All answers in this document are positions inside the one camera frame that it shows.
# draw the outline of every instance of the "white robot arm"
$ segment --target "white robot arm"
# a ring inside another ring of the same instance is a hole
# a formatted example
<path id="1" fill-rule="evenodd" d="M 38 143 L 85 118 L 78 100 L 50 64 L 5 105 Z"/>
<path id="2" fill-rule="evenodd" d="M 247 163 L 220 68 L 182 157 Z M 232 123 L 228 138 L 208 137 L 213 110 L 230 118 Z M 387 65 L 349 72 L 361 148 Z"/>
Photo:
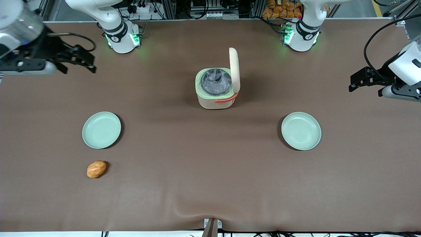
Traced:
<path id="1" fill-rule="evenodd" d="M 0 76 L 3 74 L 51 75 L 67 73 L 63 64 L 81 65 L 92 73 L 95 57 L 80 45 L 71 46 L 43 24 L 22 0 L 0 0 Z"/>
<path id="2" fill-rule="evenodd" d="M 327 16 L 325 4 L 342 4 L 350 0 L 300 0 L 304 6 L 301 19 L 295 23 L 287 23 L 291 26 L 291 33 L 284 36 L 285 44 L 293 50 L 304 52 L 316 43 L 319 29 Z"/>
<path id="3" fill-rule="evenodd" d="M 108 44 L 117 53 L 126 54 L 140 46 L 139 26 L 124 21 L 112 5 L 122 0 L 65 0 L 77 11 L 93 17 L 106 33 Z"/>
<path id="4" fill-rule="evenodd" d="M 386 86 L 379 96 L 421 102 L 421 35 L 377 70 L 365 67 L 351 76 L 349 92 L 362 86 Z"/>

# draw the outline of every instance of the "metal frame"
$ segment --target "metal frame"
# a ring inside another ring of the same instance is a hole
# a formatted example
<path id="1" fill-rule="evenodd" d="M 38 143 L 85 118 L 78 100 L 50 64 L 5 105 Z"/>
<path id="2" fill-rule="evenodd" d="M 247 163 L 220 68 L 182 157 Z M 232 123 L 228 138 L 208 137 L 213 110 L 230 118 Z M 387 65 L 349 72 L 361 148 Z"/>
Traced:
<path id="1" fill-rule="evenodd" d="M 404 17 L 407 17 L 407 16 L 411 15 L 417 9 L 419 0 L 408 0 L 408 1 L 410 1 L 410 3 L 408 4 L 408 6 L 406 6 L 406 8 L 400 14 L 398 14 L 396 16 L 396 19 L 402 19 Z"/>
<path id="2" fill-rule="evenodd" d="M 266 0 L 256 0 L 251 7 L 250 17 L 262 16 L 263 10 L 266 7 Z"/>
<path id="3" fill-rule="evenodd" d="M 207 1 L 207 8 L 208 8 L 208 14 L 209 13 L 223 13 L 222 19 L 228 20 L 228 19 L 238 19 L 238 8 L 228 9 L 223 7 L 220 4 L 219 0 L 206 0 Z M 190 1 L 190 14 L 192 16 L 198 16 L 201 15 L 205 6 L 194 6 L 193 1 Z M 208 17 L 208 15 L 201 18 L 203 20 L 206 19 L 213 19 L 212 17 Z"/>
<path id="4" fill-rule="evenodd" d="M 335 14 L 338 12 L 339 8 L 341 7 L 342 4 L 336 4 L 332 7 L 328 17 L 332 18 L 333 16 L 335 16 Z"/>
<path id="5" fill-rule="evenodd" d="M 176 18 L 176 4 L 175 0 L 162 0 L 166 19 L 174 20 Z"/>

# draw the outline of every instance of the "table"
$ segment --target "table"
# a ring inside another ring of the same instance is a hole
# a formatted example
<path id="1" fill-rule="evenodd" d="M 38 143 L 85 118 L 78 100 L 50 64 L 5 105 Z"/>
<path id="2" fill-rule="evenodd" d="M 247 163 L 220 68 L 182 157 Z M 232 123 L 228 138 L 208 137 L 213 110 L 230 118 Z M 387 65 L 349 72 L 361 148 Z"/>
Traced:
<path id="1" fill-rule="evenodd" d="M 70 65 L 67 75 L 3 79 L 0 230 L 182 230 L 209 217 L 229 231 L 420 230 L 420 105 L 377 97 L 376 86 L 348 92 L 349 76 L 366 66 L 365 42 L 389 21 L 327 20 L 304 53 L 257 20 L 153 22 L 141 49 L 124 55 L 94 23 L 50 24 L 94 39 L 98 72 Z M 407 43 L 403 28 L 388 27 L 369 58 L 379 67 Z M 239 96 L 205 110 L 195 75 L 228 67 L 229 47 Z M 123 123 L 104 150 L 81 137 L 99 111 Z M 282 139 L 294 111 L 319 121 L 316 148 Z M 95 160 L 110 167 L 89 179 Z"/>

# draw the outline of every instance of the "plate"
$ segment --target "plate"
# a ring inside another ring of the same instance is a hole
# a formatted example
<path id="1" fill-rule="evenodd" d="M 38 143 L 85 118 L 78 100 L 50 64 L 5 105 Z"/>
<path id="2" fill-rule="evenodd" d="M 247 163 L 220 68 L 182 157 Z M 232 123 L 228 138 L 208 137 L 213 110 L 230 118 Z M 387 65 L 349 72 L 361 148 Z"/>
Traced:
<path id="1" fill-rule="evenodd" d="M 111 146 L 121 132 L 121 122 L 111 112 L 99 112 L 92 115 L 83 126 L 83 141 L 94 149 Z"/>
<path id="2" fill-rule="evenodd" d="M 317 120 L 303 112 L 288 114 L 282 121 L 281 131 L 290 146 L 303 151 L 317 146 L 322 138 L 322 129 Z"/>

